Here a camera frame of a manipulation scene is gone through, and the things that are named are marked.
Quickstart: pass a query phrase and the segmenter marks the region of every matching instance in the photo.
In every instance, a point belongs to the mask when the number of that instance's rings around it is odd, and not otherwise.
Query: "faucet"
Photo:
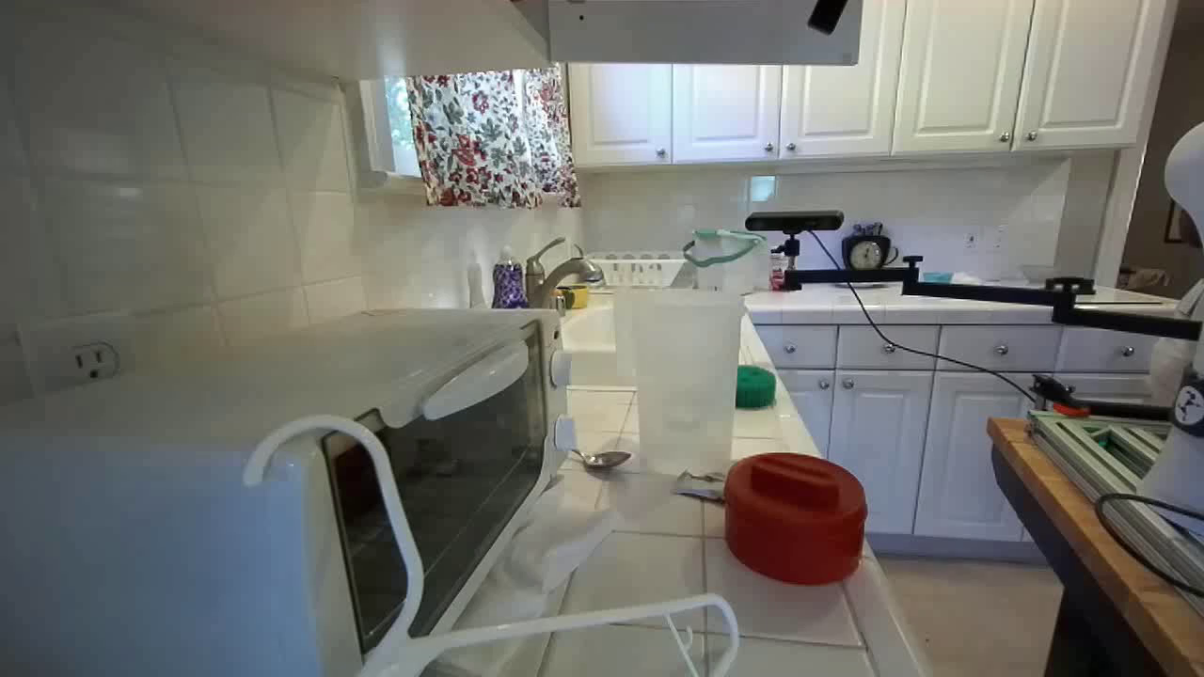
[[[546,256],[548,249],[558,249],[558,245],[566,245],[566,238],[540,245],[540,249],[528,260],[528,304],[530,304],[530,309],[561,309],[558,285],[561,285],[561,278],[568,278],[568,274],[574,274],[579,280],[606,280],[602,268],[594,268],[584,249],[574,249],[574,256],[566,260],[561,268],[546,270],[546,268],[540,268],[540,256]]]

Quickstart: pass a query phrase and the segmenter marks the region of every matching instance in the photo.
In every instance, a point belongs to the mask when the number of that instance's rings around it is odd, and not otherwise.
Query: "range hood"
[[[643,65],[855,65],[863,0],[118,0],[340,80]]]

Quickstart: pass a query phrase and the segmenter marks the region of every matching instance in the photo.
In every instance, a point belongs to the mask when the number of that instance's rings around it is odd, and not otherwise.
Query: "wooden table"
[[[1047,673],[1204,673],[1199,614],[1102,530],[1025,421],[984,428],[997,483],[1063,586]]]

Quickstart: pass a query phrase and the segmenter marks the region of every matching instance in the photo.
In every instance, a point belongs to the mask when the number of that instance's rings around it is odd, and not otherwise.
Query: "wooden edge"
[[[1163,669],[1204,673],[1198,609],[1102,530],[1094,502],[1036,447],[1025,421],[989,421],[984,432]]]

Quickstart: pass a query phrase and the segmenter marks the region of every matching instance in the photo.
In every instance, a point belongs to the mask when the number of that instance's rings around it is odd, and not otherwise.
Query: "floor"
[[[1041,564],[882,557],[933,677],[1038,677],[1062,602]]]

